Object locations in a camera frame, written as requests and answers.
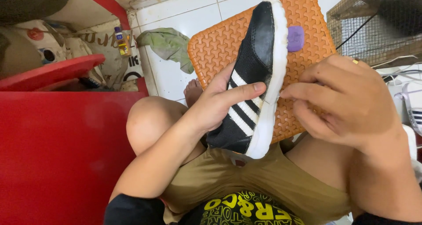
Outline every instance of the sneaker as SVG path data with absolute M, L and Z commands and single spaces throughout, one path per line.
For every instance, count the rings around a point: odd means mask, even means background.
M 287 64 L 287 20 L 279 0 L 265 0 L 252 13 L 227 89 L 264 82 L 260 97 L 233 105 L 222 125 L 208 133 L 211 148 L 224 148 L 259 159 L 273 137 L 277 98 Z

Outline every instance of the green cloth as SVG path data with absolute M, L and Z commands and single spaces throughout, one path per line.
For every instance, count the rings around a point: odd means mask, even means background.
M 147 30 L 136 38 L 138 46 L 150 45 L 152 51 L 164 60 L 180 62 L 180 70 L 191 74 L 192 62 L 187 55 L 189 38 L 173 28 Z

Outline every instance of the black t-shirt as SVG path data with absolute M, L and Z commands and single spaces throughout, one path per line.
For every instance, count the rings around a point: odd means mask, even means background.
M 118 195 L 107 206 L 104 225 L 165 225 L 164 204 L 159 199 Z M 290 210 L 271 197 L 241 191 L 203 202 L 188 212 L 178 225 L 239 225 L 280 224 L 304 225 Z M 362 214 L 354 225 L 422 225 L 422 222 L 401 222 Z

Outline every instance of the wire mesh cage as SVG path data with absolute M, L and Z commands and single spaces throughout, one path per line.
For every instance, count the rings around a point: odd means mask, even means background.
M 341 0 L 327 13 L 337 52 L 375 66 L 422 57 L 422 0 Z M 403 58 L 383 67 L 409 65 Z

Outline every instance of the orange stool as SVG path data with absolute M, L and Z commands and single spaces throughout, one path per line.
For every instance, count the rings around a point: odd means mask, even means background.
M 287 26 L 302 26 L 305 31 L 303 49 L 287 56 L 287 73 L 283 88 L 298 82 L 299 74 L 312 64 L 336 53 L 333 40 L 317 0 L 280 0 L 286 11 Z M 254 7 L 195 34 L 189 41 L 188 54 L 202 88 L 221 69 L 235 61 L 240 42 L 245 38 Z M 318 114 L 319 107 L 313 107 Z M 303 132 L 293 116 L 293 101 L 277 101 L 273 143 Z

